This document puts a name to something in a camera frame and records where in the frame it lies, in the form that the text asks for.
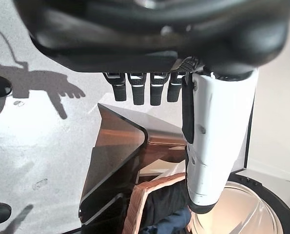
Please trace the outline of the robot left hand black white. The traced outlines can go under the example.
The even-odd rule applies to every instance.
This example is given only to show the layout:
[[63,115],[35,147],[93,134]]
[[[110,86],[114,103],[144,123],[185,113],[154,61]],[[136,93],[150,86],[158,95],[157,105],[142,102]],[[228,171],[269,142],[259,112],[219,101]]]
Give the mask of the robot left hand black white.
[[219,200],[246,133],[257,69],[284,48],[290,0],[16,0],[37,49],[77,72],[170,73],[182,85],[189,207]]

